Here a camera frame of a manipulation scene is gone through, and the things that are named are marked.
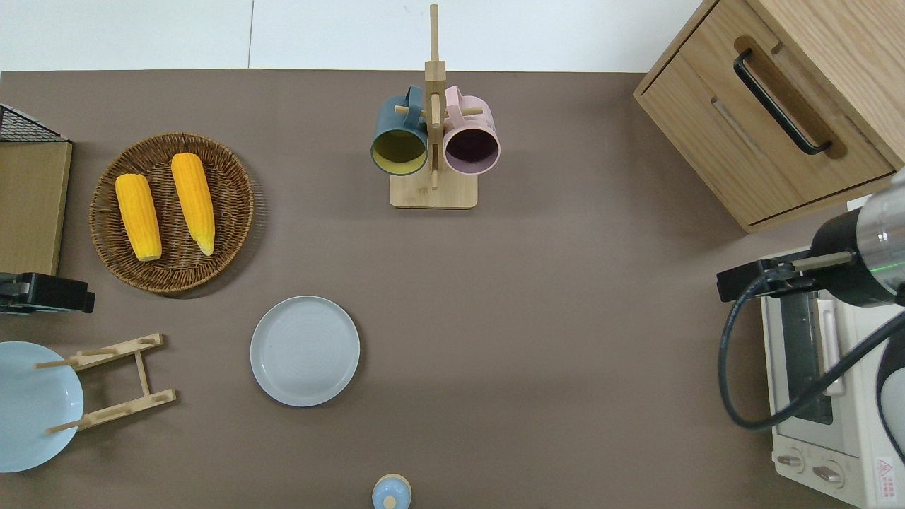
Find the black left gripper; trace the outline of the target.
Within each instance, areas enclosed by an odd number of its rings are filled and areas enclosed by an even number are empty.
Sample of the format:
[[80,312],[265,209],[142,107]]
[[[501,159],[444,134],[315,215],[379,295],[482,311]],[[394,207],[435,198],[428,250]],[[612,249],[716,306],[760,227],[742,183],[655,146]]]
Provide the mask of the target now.
[[84,281],[40,273],[1,274],[1,312],[32,315],[35,312],[92,313],[95,294]]

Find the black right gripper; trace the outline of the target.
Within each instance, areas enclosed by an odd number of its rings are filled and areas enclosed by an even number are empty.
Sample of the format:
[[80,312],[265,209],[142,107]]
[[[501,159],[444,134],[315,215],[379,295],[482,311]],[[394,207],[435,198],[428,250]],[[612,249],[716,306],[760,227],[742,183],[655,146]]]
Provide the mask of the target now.
[[[738,267],[721,271],[717,274],[717,289],[721,302],[735,302],[742,296],[746,287],[761,274],[780,265],[790,264],[794,258],[767,257],[756,261],[738,265]],[[815,281],[808,275],[801,273],[789,274],[780,279],[763,281],[753,293],[758,298],[780,298],[788,294],[807,293],[815,291]]]

